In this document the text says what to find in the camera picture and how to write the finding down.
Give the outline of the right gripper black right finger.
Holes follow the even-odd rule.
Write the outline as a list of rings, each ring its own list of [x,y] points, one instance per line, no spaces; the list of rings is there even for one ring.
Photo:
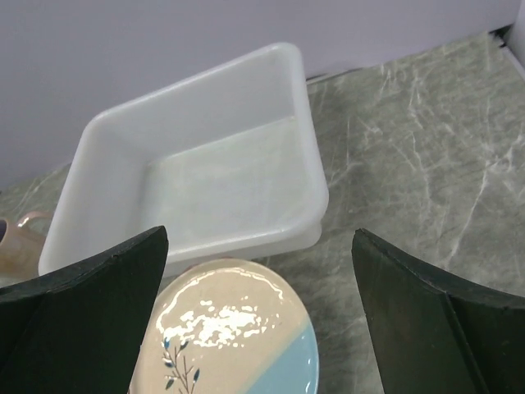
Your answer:
[[[524,299],[358,229],[352,261],[386,393],[522,393]]]

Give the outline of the beige and blue plate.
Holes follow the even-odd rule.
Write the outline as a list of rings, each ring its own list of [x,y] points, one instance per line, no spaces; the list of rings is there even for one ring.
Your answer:
[[[155,300],[131,393],[315,393],[317,338],[291,285],[242,259],[201,263]]]

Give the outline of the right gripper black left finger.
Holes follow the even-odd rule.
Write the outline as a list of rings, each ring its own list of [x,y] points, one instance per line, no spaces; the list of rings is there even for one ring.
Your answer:
[[[1,289],[3,393],[126,393],[167,261],[153,227]]]

